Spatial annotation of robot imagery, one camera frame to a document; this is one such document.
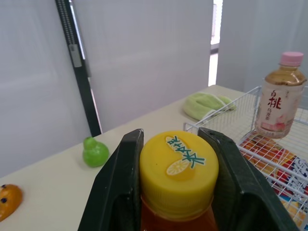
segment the green pear toy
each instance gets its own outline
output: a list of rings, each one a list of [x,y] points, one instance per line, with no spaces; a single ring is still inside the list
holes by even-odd
[[[83,160],[90,167],[98,167],[106,163],[109,150],[107,146],[96,141],[93,137],[87,137],[83,141]]]

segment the wire basket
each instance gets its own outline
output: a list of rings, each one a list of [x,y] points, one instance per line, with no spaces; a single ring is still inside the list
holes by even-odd
[[[184,123],[184,130],[196,134],[205,127],[233,139],[267,178],[299,229],[308,230],[308,87],[290,133],[275,140],[254,130],[260,93],[256,87],[199,122]]]

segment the colorful package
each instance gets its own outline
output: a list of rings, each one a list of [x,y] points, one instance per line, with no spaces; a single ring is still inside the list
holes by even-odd
[[[240,146],[275,164],[285,167],[304,178],[307,178],[308,176],[308,163],[306,160],[303,160],[286,150],[274,140],[258,135],[255,131],[246,134],[243,141],[240,142]],[[308,198],[308,196],[305,196],[308,195],[308,178],[307,181],[305,181],[302,178],[298,178],[293,174],[285,172],[273,164],[260,160],[260,158],[256,156],[244,151],[241,151],[241,153],[258,170],[268,177],[268,182],[280,198],[289,198],[289,200],[292,200],[292,202],[287,203],[287,210],[291,216],[291,212],[294,212],[293,210],[300,210],[292,216],[293,220],[299,226],[303,221],[305,214],[308,212],[308,203],[305,202],[306,198]]]

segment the yellow bottle cap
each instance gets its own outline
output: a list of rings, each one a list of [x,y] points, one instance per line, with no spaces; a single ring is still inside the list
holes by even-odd
[[[140,155],[142,196],[157,215],[188,220],[210,206],[218,159],[202,138],[168,131],[151,138]]]

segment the orange fruit toy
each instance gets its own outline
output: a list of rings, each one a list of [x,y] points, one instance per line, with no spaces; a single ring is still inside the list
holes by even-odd
[[[0,221],[11,215],[23,201],[23,192],[13,184],[0,187]]]

